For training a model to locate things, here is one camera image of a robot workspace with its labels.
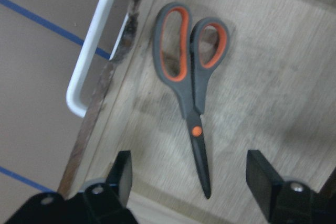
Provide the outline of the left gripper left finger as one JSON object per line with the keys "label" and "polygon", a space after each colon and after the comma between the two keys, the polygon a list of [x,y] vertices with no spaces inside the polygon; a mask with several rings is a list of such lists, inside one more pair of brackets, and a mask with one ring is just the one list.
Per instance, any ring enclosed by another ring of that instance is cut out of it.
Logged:
{"label": "left gripper left finger", "polygon": [[119,151],[106,178],[88,181],[80,189],[85,223],[132,223],[132,212],[127,208],[131,188],[131,152]]}

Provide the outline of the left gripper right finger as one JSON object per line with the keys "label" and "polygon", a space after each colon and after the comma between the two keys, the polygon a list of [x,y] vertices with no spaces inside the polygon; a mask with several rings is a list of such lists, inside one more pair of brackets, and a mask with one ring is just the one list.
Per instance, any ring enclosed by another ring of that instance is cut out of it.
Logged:
{"label": "left gripper right finger", "polygon": [[320,223],[310,187],[285,180],[259,150],[247,151],[246,182],[269,223]]}

